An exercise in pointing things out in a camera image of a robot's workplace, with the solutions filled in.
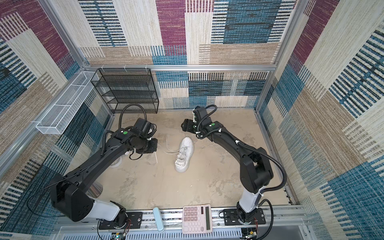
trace red wire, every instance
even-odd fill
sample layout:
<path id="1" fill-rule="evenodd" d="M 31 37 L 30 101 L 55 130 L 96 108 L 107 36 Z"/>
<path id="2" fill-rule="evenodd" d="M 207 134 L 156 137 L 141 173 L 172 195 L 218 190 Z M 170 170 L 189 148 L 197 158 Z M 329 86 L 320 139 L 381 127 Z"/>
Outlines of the red wire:
<path id="1" fill-rule="evenodd" d="M 128 219 L 128 221 L 129 221 L 129 223 L 128 223 L 128 225 L 125 227 L 125 229 L 124 229 L 124 232 L 123 233 L 125 233 L 125 230 L 127 230 L 127 228 L 128 228 L 128 232 L 129 232 L 129 230 L 131 229 L 131 220 L 130 219 Z"/>
<path id="2" fill-rule="evenodd" d="M 254 220 L 255 220 L 255 223 L 256 223 L 256 235 L 257 235 L 257 228 L 259 227 L 259 224 L 257 223 L 257 220 L 256 220 L 256 218 L 255 217 L 253 217 L 254 218 Z"/>

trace white wire mesh basket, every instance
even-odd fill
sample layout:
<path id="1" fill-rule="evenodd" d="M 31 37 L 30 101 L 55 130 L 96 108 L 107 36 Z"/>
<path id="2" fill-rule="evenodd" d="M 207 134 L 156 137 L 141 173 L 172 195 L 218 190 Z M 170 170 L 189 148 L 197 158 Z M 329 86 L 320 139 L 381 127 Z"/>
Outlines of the white wire mesh basket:
<path id="1" fill-rule="evenodd" d="M 97 78 L 94 72 L 81 72 L 63 95 L 44 115 L 36 128 L 42 134 L 63 134 L 73 117 L 87 98 L 93 88 L 91 78 Z"/>

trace mesh basket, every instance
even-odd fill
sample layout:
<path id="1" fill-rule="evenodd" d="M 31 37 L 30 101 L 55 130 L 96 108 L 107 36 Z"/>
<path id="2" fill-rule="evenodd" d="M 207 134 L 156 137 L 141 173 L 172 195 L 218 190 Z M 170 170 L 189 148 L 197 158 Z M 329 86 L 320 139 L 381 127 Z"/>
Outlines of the mesh basket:
<path id="1" fill-rule="evenodd" d="M 83 71 L 76 77 L 36 125 L 42 134 L 63 134 L 93 88 L 92 76 L 95 77 L 94 72 Z"/>
<path id="2" fill-rule="evenodd" d="M 121 113 L 132 103 L 140 104 L 147 113 L 157 113 L 159 98 L 149 69 L 99 68 L 94 76 L 91 83 L 113 113 Z M 125 112 L 141 113 L 141 109 L 132 106 Z"/>

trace beige floor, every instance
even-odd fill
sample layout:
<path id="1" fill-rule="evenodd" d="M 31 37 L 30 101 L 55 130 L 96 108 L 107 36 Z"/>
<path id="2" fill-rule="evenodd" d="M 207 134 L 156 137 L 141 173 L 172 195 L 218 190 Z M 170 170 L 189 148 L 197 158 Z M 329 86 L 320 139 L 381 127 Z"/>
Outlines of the beige floor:
<path id="1" fill-rule="evenodd" d="M 122 126 L 133 125 L 142 114 L 125 114 Z M 159 141 L 157 161 L 155 154 L 145 154 L 133 161 L 124 155 L 122 164 L 108 168 L 99 178 L 104 190 L 101 200 L 113 200 L 127 209 L 181 208 L 185 205 L 211 204 L 212 207 L 235 206 L 243 187 L 239 179 L 238 162 L 221 146 L 208 139 L 198 140 L 194 134 L 183 132 L 181 123 L 191 118 L 191 111 L 166 111 L 148 114 L 148 121 L 157 125 L 154 137 Z M 212 116 L 220 121 L 233 135 L 256 148 L 266 149 L 263 136 L 255 115 L 250 109 L 218 109 Z M 112 130 L 118 128 L 119 115 L 113 122 Z M 195 151 L 189 168 L 184 173 L 174 169 L 176 154 L 166 151 L 166 137 L 170 149 L 178 149 L 181 140 L 189 136 L 194 141 Z M 275 177 L 269 186 L 280 183 L 273 166 Z M 286 205 L 285 192 L 267 192 L 265 197 L 273 205 Z"/>

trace patterned wall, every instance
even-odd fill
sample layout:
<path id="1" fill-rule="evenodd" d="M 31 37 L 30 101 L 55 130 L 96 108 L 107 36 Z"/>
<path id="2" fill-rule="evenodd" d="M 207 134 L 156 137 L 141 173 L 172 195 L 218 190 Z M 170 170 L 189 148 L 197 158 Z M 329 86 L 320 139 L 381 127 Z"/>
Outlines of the patterned wall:
<path id="1" fill-rule="evenodd" d="M 268 72 L 152 72 L 159 109 L 255 107 Z"/>
<path id="2" fill-rule="evenodd" d="M 37 0 L 0 0 L 0 155 L 79 69 Z"/>
<path id="3" fill-rule="evenodd" d="M 296 0 L 52 0 L 91 65 L 271 64 Z"/>
<path id="4" fill-rule="evenodd" d="M 92 90 L 62 135 L 35 136 L 0 181 L 1 239 L 50 235 L 56 218 L 36 216 L 25 203 L 52 177 L 75 169 L 96 152 L 109 117 L 102 99 Z M 48 192 L 35 196 L 29 206 L 40 215 L 61 215 L 52 207 Z"/>
<path id="5" fill-rule="evenodd" d="M 310 0 L 260 110 L 317 238 L 384 238 L 384 1 Z"/>

